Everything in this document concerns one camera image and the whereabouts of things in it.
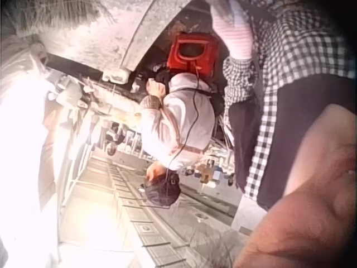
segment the skin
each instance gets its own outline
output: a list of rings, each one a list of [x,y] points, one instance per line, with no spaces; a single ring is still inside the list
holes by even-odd
[[[356,117],[328,106],[306,133],[286,196],[250,236],[235,268],[333,267],[355,229]]]
[[[161,103],[166,95],[165,85],[162,83],[156,82],[154,79],[150,78],[146,83],[146,91],[150,95],[157,96]]]
[[[147,168],[146,179],[148,181],[154,180],[158,176],[165,174],[166,171],[166,167],[164,167],[159,161],[155,161]]]

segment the white hoodie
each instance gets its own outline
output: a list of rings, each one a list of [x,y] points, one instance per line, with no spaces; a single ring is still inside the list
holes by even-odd
[[[185,148],[171,162],[180,150],[180,145],[185,143],[188,131],[197,117],[193,102],[195,92],[180,89],[197,88],[197,78],[190,73],[177,74],[170,80],[169,87],[170,94],[163,99],[160,110],[142,111],[142,144],[145,152],[154,156],[162,165],[178,170],[201,158],[211,140],[215,117],[209,97],[197,92],[195,104],[199,117],[188,136]],[[199,80],[198,88],[210,91],[202,80]]]

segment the white glove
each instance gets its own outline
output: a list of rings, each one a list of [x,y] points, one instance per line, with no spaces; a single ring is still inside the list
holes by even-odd
[[[230,56],[238,60],[252,58],[253,35],[250,25],[245,21],[243,11],[237,0],[230,0],[234,23],[226,22],[211,6],[213,30],[226,44]]]

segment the bright light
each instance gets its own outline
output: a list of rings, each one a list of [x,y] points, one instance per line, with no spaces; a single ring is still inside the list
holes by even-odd
[[[216,183],[214,181],[209,181],[206,186],[208,186],[209,188],[216,188]]]
[[[20,72],[1,92],[0,232],[9,253],[6,267],[44,267],[48,257],[38,196],[47,83]]]

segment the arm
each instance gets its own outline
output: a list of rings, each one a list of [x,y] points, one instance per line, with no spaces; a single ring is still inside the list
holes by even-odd
[[[229,126],[228,110],[236,102],[243,102],[252,95],[252,81],[254,70],[251,68],[252,60],[237,60],[228,57],[223,62],[223,75],[227,80],[224,89],[224,123]]]
[[[170,124],[163,119],[160,111],[161,101],[153,95],[146,96],[140,103],[141,136],[144,150],[154,157],[175,146],[176,135]]]
[[[308,163],[318,140],[321,161]],[[307,132],[295,165],[302,181],[281,199],[251,235],[235,267],[330,267],[355,228],[355,116],[336,105],[326,108]]]
[[[251,68],[252,31],[237,1],[231,1],[230,4],[234,23],[227,22],[216,8],[211,6],[213,29],[222,38],[230,54],[223,63],[223,75],[227,80],[224,90],[224,123],[229,128],[228,109],[233,103],[245,101],[250,97],[250,82],[254,78]]]

